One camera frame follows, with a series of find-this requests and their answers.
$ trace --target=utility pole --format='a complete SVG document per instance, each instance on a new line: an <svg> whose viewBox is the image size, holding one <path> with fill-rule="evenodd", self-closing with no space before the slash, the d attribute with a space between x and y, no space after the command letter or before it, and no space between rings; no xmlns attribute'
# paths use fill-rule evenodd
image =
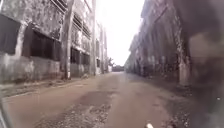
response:
<svg viewBox="0 0 224 128"><path fill-rule="evenodd" d="M67 0L68 10L64 14L64 22L61 29L61 60L60 68L63 73L63 79L70 79L70 58L71 58L71 34L74 18L74 0Z"/></svg>
<svg viewBox="0 0 224 128"><path fill-rule="evenodd" d="M90 74L96 75L96 0L92 0L92 42L90 44Z"/></svg>

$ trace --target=concrete wall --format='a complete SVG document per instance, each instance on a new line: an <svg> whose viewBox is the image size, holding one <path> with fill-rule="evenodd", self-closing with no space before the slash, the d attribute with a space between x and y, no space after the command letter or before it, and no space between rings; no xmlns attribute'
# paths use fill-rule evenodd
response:
<svg viewBox="0 0 224 128"><path fill-rule="evenodd" d="M0 82L23 82L60 76L59 62L38 57L0 54Z"/></svg>
<svg viewBox="0 0 224 128"><path fill-rule="evenodd" d="M89 65L71 64L71 76L81 77L84 74L89 74Z"/></svg>
<svg viewBox="0 0 224 128"><path fill-rule="evenodd" d="M75 0L75 12L82 19L82 25L92 30L92 14L86 3L82 0ZM22 56L24 48L24 33L27 24L32 22L35 29L41 33L59 40L60 30L63 24L63 12L61 12L51 0L4 0L0 12L19 24L24 23L24 29L18 32L15 46L15 54L1 52L0 54L0 82L30 81L61 77L60 62L49 59ZM83 30L73 26L72 47L81 52L90 52L92 38L87 38ZM71 64L71 75L82 76L89 73L90 65Z"/></svg>
<svg viewBox="0 0 224 128"><path fill-rule="evenodd" d="M194 82L221 82L224 78L224 1L176 1L189 35Z"/></svg>
<svg viewBox="0 0 224 128"><path fill-rule="evenodd" d="M63 14L50 0L4 0L1 13L18 22L32 22L56 39L60 37Z"/></svg>
<svg viewBox="0 0 224 128"><path fill-rule="evenodd" d="M5 52L0 54L0 81L22 82L59 77L60 63L58 61L22 56L24 34L28 22L35 24L41 33L59 39L63 16L54 4L49 0L4 0L1 14L25 24L22 25L23 28L20 27L17 35L11 37L17 40L14 47L15 54L9 55Z"/></svg>

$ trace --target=weathered wall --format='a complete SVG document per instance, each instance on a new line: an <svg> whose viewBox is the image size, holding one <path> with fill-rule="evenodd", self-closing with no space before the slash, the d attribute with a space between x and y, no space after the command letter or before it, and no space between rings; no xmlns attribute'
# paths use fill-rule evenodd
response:
<svg viewBox="0 0 224 128"><path fill-rule="evenodd" d="M224 78L224 1L180 0L176 5L189 35L192 80L221 82Z"/></svg>
<svg viewBox="0 0 224 128"><path fill-rule="evenodd" d="M130 56L128 65L135 73L143 76L165 73L175 74L177 70L177 42L180 36L175 9L169 1L153 1L144 13L144 21L138 39L133 45L136 48Z"/></svg>
<svg viewBox="0 0 224 128"><path fill-rule="evenodd" d="M62 24L62 14L49 0L4 0L1 14L3 14L5 17L12 18L15 20L14 22L17 22L18 24L24 21L32 22L36 25L36 28L39 28L40 32L50 37L59 39L59 30ZM1 52L0 81L30 81L56 78L60 76L59 62L39 57L30 56L27 58L21 56L23 51L23 36L25 31L21 31L21 28L19 31L20 35L17 31L13 37L9 34L4 34L4 32L1 32L3 33L3 40L1 40L1 43L6 44L8 40L7 38L15 39L16 42L15 46L13 46L15 49L13 54L9 55L7 51Z"/></svg>
<svg viewBox="0 0 224 128"><path fill-rule="evenodd" d="M16 57L0 54L0 82L23 82L57 78L59 62L38 57Z"/></svg>
<svg viewBox="0 0 224 128"><path fill-rule="evenodd" d="M19 22L33 22L41 32L60 37L63 14L50 0L4 0L1 13Z"/></svg>

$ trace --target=pillar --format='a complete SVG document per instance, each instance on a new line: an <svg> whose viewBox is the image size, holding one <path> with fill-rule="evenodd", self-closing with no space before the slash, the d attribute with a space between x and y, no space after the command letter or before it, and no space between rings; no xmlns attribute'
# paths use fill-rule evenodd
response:
<svg viewBox="0 0 224 128"><path fill-rule="evenodd" d="M70 79L70 58L71 58L71 34L74 18L74 0L68 0L68 10L64 14L64 21L60 34L61 41L61 71L63 79Z"/></svg>

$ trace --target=abandoned building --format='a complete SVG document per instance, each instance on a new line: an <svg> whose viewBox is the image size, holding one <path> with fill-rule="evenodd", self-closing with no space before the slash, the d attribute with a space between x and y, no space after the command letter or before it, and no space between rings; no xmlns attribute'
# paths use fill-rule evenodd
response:
<svg viewBox="0 0 224 128"><path fill-rule="evenodd" d="M95 3L0 0L0 81L107 72L106 31Z"/></svg>
<svg viewBox="0 0 224 128"><path fill-rule="evenodd" d="M183 85L221 82L224 2L145 0L127 72L174 76Z"/></svg>

